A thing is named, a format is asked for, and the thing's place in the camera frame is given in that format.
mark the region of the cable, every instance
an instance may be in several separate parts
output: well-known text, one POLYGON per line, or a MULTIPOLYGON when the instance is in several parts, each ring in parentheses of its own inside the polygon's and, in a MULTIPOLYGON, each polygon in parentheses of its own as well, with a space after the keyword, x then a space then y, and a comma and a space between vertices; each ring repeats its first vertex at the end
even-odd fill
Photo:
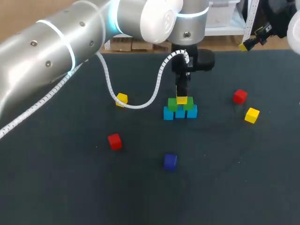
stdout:
POLYGON ((108 68, 107 68, 107 64, 105 62, 105 59, 103 58, 103 56, 99 52, 96 53, 96 55, 98 56, 98 58, 100 59, 100 61, 102 63, 102 66, 103 66, 103 69, 104 69, 104 73, 105 73, 106 83, 107 83, 107 87, 108 87, 110 95, 112 96, 112 98, 118 104, 120 104, 121 106, 123 106, 125 108, 129 108, 129 109, 143 109, 143 108, 149 106, 154 101, 154 99, 156 98, 156 95, 158 94, 158 89, 159 89, 159 86, 160 86, 161 76, 163 74, 163 71, 165 69, 166 64, 174 56, 179 55, 179 54, 182 54, 184 56, 184 59, 185 59, 185 61, 186 61, 187 64, 189 63, 189 56, 188 56, 188 53, 186 51, 184 51, 184 50, 177 50, 175 52, 172 52, 170 55, 168 55, 165 58, 164 62, 162 63, 162 65, 159 68, 159 72, 158 72, 158 75, 157 75, 157 81, 156 81, 155 89, 154 89, 153 95, 150 98, 150 100, 148 102, 146 102, 145 104, 143 104, 143 105, 127 105, 127 104, 121 102, 120 100, 118 100, 118 98, 114 94, 113 88, 112 88, 112 84, 111 84, 111 81, 110 81, 110 78, 109 78, 108 68))
POLYGON ((68 72, 67 75, 51 91, 49 91, 48 94, 45 95, 45 97, 43 97, 32 107, 30 107, 28 110, 23 112, 20 116, 18 116, 16 119, 14 119, 12 122, 7 124, 4 128, 2 128, 0 130, 0 140, 5 135, 7 135, 10 131, 12 131, 16 126, 22 123, 25 119, 31 116, 36 110, 42 107, 46 102, 48 102, 61 89, 61 87, 65 85, 65 83, 71 78, 71 76, 73 76, 76 73, 76 71, 81 67, 81 65, 77 66, 75 69, 68 72))
MULTIPOLYGON (((159 89, 159 86, 160 86, 161 76, 163 74, 163 71, 164 71, 164 68, 165 68, 166 64, 174 56, 179 55, 179 54, 184 55, 184 59, 185 59, 186 63, 187 64, 189 63, 188 53, 184 50, 177 50, 177 51, 171 53, 170 55, 168 55, 167 58, 162 63, 162 65, 160 66, 160 69, 159 69, 159 72, 158 72, 158 75, 157 75, 156 86, 155 86, 154 93, 153 93, 152 97, 145 104, 134 106, 134 105, 127 105, 127 104, 125 104, 125 103, 123 103, 123 102, 121 102, 120 100, 117 99, 117 97, 115 96, 115 94, 113 92, 113 88, 112 88, 111 81, 110 81, 110 78, 109 78, 107 64, 106 64, 103 56, 99 52, 96 53, 96 55, 99 57, 99 59, 102 63, 104 73, 105 73, 105 77, 106 77, 107 87, 108 87, 110 95, 112 96, 112 98, 117 103, 119 103, 120 105, 122 105, 126 108, 130 108, 130 109, 143 109, 143 108, 149 106, 154 101, 154 99, 156 98, 156 96, 158 94, 158 89, 159 89)), ((40 107, 42 107, 46 102, 48 102, 62 88, 62 86, 64 86, 65 83, 76 73, 76 71, 81 67, 81 65, 77 66, 74 70, 68 72, 67 75, 48 94, 46 94, 41 100, 39 100, 32 107, 30 107, 28 110, 23 112, 20 116, 18 116, 16 119, 14 119, 12 122, 7 124, 4 128, 2 128, 0 130, 0 140, 5 135, 7 135, 10 131, 12 131, 16 126, 18 126, 20 123, 22 123, 25 119, 30 117, 35 111, 37 111, 40 107)))

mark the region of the green cube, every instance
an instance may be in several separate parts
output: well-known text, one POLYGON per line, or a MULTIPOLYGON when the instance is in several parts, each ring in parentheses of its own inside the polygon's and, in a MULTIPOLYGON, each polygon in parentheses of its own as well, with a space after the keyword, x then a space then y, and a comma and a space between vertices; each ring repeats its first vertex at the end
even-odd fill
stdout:
POLYGON ((188 97, 187 98, 187 104, 183 105, 184 110, 192 110, 194 108, 194 100, 193 97, 188 97))
POLYGON ((177 100, 175 98, 168 99, 168 109, 170 112, 176 112, 178 110, 177 100))

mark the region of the cube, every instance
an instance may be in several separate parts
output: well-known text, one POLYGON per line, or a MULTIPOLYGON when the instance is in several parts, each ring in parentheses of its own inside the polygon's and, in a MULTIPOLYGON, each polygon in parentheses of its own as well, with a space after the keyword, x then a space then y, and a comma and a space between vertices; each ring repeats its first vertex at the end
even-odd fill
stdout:
POLYGON ((178 110, 175 112, 175 118, 184 119, 186 117, 186 111, 183 109, 183 105, 178 106, 178 110))
POLYGON ((194 105, 192 110, 188 110, 187 118, 196 119, 197 115, 198 115, 198 108, 197 105, 194 105))
POLYGON ((192 110, 193 108, 194 108, 193 97, 188 97, 187 98, 187 103, 183 106, 183 109, 188 111, 188 110, 192 110))
POLYGON ((164 107, 164 120, 173 120, 174 119, 174 112, 170 112, 168 107, 164 107))
POLYGON ((245 116, 245 121, 250 123, 255 123, 259 115, 259 111, 253 108, 250 108, 245 116))
POLYGON ((247 99, 248 93, 243 90, 237 90, 233 96, 233 101, 236 104, 243 104, 247 99))
MULTIPOLYGON (((128 102, 128 97, 127 97, 127 95, 125 95, 125 94, 119 93, 119 94, 117 95, 117 98, 118 98, 118 100, 120 100, 121 102, 123 102, 123 103, 125 103, 125 104, 127 104, 127 102, 128 102)), ((117 105, 117 106, 120 106, 120 107, 124 107, 124 106, 120 105, 120 104, 117 103, 117 102, 116 102, 116 105, 117 105)))
POLYGON ((176 112, 178 110, 177 100, 175 98, 168 99, 168 108, 170 112, 176 112))
POLYGON ((177 165, 177 156, 174 154, 166 154, 164 168, 169 171, 175 171, 177 165))
POLYGON ((188 97, 181 97, 181 96, 176 96, 177 104, 178 105, 186 105, 188 103, 188 97))
POLYGON ((122 141, 118 134, 113 134, 113 135, 108 136, 108 142, 109 142, 109 145, 111 146, 111 149, 114 151, 122 148, 122 141))

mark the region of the red cube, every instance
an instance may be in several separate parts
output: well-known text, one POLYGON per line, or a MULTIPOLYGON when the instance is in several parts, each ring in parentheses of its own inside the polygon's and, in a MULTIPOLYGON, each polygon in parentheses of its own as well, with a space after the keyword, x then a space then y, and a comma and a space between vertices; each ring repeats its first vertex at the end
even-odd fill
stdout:
POLYGON ((122 148, 122 141, 118 134, 108 136, 108 142, 112 150, 119 150, 122 148))
POLYGON ((233 96, 233 101, 236 104, 243 104, 247 99, 248 93, 243 90, 237 90, 233 96))

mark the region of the black mat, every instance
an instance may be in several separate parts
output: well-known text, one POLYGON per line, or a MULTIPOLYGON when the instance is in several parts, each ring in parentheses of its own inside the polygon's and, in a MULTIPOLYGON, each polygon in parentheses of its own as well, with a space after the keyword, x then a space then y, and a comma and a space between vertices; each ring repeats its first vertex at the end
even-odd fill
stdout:
MULTIPOLYGON (((105 55, 116 93, 151 97, 164 54, 105 55)), ((97 58, 0 142, 1 225, 298 225, 300 56, 222 52, 193 74, 196 120, 163 121, 170 65, 155 102, 115 106, 97 58), (244 107, 232 104, 237 89, 244 107), (249 107, 260 110, 253 125, 249 107), (109 149, 119 133, 124 149, 109 149), (178 155, 176 172, 162 167, 178 155)))

